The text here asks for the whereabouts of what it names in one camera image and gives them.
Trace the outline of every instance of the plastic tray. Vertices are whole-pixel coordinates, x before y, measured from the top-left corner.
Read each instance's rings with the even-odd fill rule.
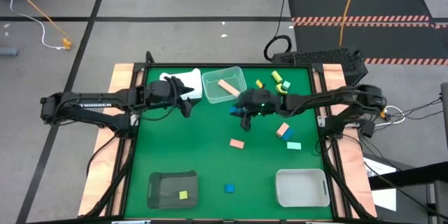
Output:
[[[330,203],[320,169],[281,169],[276,175],[277,201],[283,207],[326,207]]]
[[[247,88],[243,71],[238,66],[204,73],[202,74],[202,84],[204,86],[205,96],[211,104],[226,102],[237,98],[237,96],[229,94],[220,87],[218,85],[219,80],[224,80],[240,92],[245,91]]]

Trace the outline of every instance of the white cable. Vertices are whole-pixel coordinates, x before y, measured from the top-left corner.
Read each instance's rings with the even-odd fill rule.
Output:
[[[33,21],[39,23],[39,24],[42,26],[42,44],[43,44],[44,46],[46,46],[46,47],[48,47],[48,48],[51,48],[51,49],[56,49],[56,50],[64,49],[64,47],[62,47],[62,46],[51,46],[51,45],[47,45],[47,44],[45,43],[45,41],[44,41],[44,38],[45,38],[45,27],[43,26],[43,23],[42,23],[41,21],[35,19],[35,18],[32,18],[32,17],[28,16],[28,15],[20,14],[20,13],[16,13],[16,12],[14,11],[14,9],[13,9],[13,4],[14,4],[14,0],[11,0],[10,3],[9,3],[9,9],[11,10],[12,13],[14,13],[14,14],[16,14],[16,15],[19,15],[19,16],[22,16],[22,17],[25,17],[25,18],[29,18],[30,20],[33,20]]]
[[[386,106],[386,107],[384,108],[384,112],[387,112],[387,108],[396,109],[398,112],[401,113],[401,117],[402,117],[402,119],[401,119],[401,120],[398,120],[398,121],[396,121],[396,122],[385,122],[385,123],[380,123],[380,124],[375,125],[375,127],[378,127],[378,126],[385,126],[385,125],[391,125],[391,124],[398,124],[398,123],[402,123],[402,122],[404,122],[404,121],[406,120],[406,115],[403,113],[403,111],[401,111],[401,109],[397,108],[396,106],[388,105],[388,106]]]

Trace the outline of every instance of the white paper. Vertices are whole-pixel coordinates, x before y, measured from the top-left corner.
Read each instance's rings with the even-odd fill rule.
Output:
[[[368,164],[379,175],[396,172],[396,169],[388,165],[367,159],[364,157],[364,162]],[[365,167],[369,177],[375,176],[375,173]],[[379,206],[392,211],[397,211],[397,192],[396,189],[384,189],[372,191],[373,202]]]

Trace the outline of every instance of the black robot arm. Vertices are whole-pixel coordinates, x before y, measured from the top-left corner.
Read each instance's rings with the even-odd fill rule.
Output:
[[[74,93],[59,92],[41,98],[41,119],[46,124],[61,125],[66,120],[90,123],[100,127],[108,127],[112,131],[126,137],[124,133],[131,131],[130,116],[139,115],[147,109],[179,108],[184,117],[190,117],[191,108],[197,100],[182,100],[181,95],[193,91],[185,87],[176,77],[157,80],[149,85],[140,85],[119,90],[115,93]],[[117,108],[125,113],[106,115],[91,109]]]
[[[231,115],[241,118],[241,127],[249,131],[251,118],[277,113],[283,117],[300,115],[307,109],[345,104],[348,107],[339,115],[325,119],[321,135],[341,134],[344,126],[353,123],[363,114],[379,115],[386,105],[382,91],[372,85],[341,87],[328,92],[312,95],[276,95],[264,89],[249,89],[240,94]]]

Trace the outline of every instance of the clear plastic container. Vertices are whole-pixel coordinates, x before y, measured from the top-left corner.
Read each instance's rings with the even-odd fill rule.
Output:
[[[237,96],[229,94],[229,92],[218,85],[218,81],[220,80],[229,83],[229,85],[239,92],[243,92],[247,88],[243,71],[238,66],[204,73],[202,74],[202,84],[204,86],[205,96],[211,104],[226,102],[237,98]]]
[[[320,169],[281,169],[276,196],[282,207],[326,207],[330,203],[325,174]]]

